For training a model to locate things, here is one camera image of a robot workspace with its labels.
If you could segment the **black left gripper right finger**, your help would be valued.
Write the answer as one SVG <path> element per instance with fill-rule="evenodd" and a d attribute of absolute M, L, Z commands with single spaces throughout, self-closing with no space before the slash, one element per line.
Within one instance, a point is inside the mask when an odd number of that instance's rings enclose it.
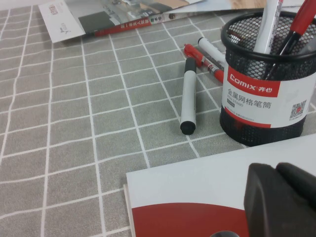
<path fill-rule="evenodd" d="M 288 162 L 276 166 L 280 184 L 277 203 L 281 210 L 316 211 L 316 177 Z"/>

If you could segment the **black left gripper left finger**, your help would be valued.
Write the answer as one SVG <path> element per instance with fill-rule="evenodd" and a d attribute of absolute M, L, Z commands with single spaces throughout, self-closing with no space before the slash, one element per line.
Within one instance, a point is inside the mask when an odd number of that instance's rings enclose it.
<path fill-rule="evenodd" d="M 314 237 L 316 212 L 281 210 L 276 167 L 252 163 L 248 168 L 244 210 L 251 237 Z"/>

